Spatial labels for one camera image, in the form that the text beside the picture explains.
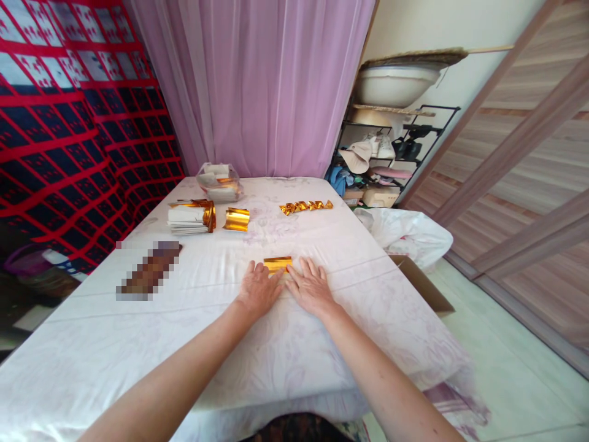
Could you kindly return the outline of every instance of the wooden panel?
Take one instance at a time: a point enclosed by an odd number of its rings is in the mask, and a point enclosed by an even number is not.
[[[434,214],[442,226],[488,193],[501,178],[589,101],[589,55],[511,132]]]
[[[524,304],[488,276],[483,275],[475,279],[474,282],[579,373],[589,379],[589,355],[568,343],[553,328],[540,320]]]
[[[571,343],[589,346],[589,242],[493,278]]]
[[[589,52],[589,0],[559,6],[484,107],[534,109]]]
[[[516,253],[513,257],[490,268],[487,270],[487,273],[493,277],[500,277],[520,271],[533,263],[558,254],[587,238],[589,238],[589,215],[535,242],[527,249]]]
[[[463,183],[522,121],[522,115],[509,110],[488,113],[480,109],[434,171]]]
[[[548,215],[539,218],[519,234],[509,238],[508,241],[504,241],[499,246],[488,250],[475,259],[472,266],[481,272],[486,272],[559,230],[577,223],[587,215],[589,215],[589,190],[577,195]]]
[[[546,0],[544,2],[524,32],[522,32],[522,35],[520,35],[520,37],[515,42],[514,48],[503,58],[497,69],[495,69],[493,75],[491,75],[487,83],[485,83],[480,92],[472,101],[472,104],[468,107],[468,109],[466,109],[456,126],[454,126],[452,132],[450,132],[450,134],[446,137],[440,148],[437,150],[435,156],[428,162],[427,165],[424,166],[423,172],[416,178],[411,188],[406,192],[405,197],[401,201],[401,207],[405,207],[413,195],[417,193],[426,178],[434,170],[438,161],[444,156],[444,153],[446,153],[458,135],[461,134],[462,131],[471,122],[479,107],[487,99],[488,95],[493,91],[495,86],[497,86],[497,84],[501,81],[515,60],[517,60],[517,58],[521,55],[522,51],[524,51],[526,46],[531,42],[532,38],[534,38],[542,25],[549,19],[556,8],[560,6],[561,2],[562,0]]]
[[[452,250],[474,266],[479,256],[509,240],[537,218],[533,212],[487,195],[447,227],[454,236]]]
[[[457,188],[458,183],[438,173],[432,173],[424,181],[419,195],[412,198],[404,209],[424,212],[431,217]]]
[[[540,215],[589,188],[589,120],[564,123],[490,190]]]

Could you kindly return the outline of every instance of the clothing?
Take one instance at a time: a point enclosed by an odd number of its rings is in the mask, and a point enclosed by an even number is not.
[[[337,428],[321,416],[297,413],[270,421],[253,436],[242,442],[350,442]]]

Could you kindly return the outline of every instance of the wall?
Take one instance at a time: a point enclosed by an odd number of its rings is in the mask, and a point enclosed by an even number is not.
[[[510,45],[543,3],[543,0],[380,0],[363,61],[413,50]],[[412,107],[421,104],[460,106],[462,111],[453,121],[456,123],[505,54],[469,55],[451,66],[445,76],[442,71],[437,85],[432,86]],[[417,123],[441,126],[447,116],[445,111],[438,111],[436,117],[420,118]],[[345,142],[354,141],[356,136],[349,131],[345,135]],[[431,145],[432,138],[429,136],[422,141],[424,151]],[[397,163],[395,168],[411,169],[412,166]]]

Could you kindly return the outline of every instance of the white bedsheet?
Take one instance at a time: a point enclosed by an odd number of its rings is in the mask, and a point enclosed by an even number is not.
[[[0,367],[0,440],[74,440],[120,395],[215,320],[250,260],[311,256],[336,300],[421,390],[450,378],[472,391],[468,355],[325,180],[243,179],[245,197],[217,206],[213,234],[174,237],[167,203],[204,194],[187,177]],[[280,204],[331,200],[286,217]],[[248,232],[225,231],[228,206]],[[116,287],[154,241],[184,248],[152,301],[117,301]],[[284,290],[195,404],[177,440],[238,440],[293,411],[334,421],[367,411],[321,323]]]

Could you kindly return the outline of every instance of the patterned tapestry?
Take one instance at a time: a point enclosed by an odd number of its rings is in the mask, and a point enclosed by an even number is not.
[[[0,221],[94,269],[184,173],[122,0],[0,0]]]

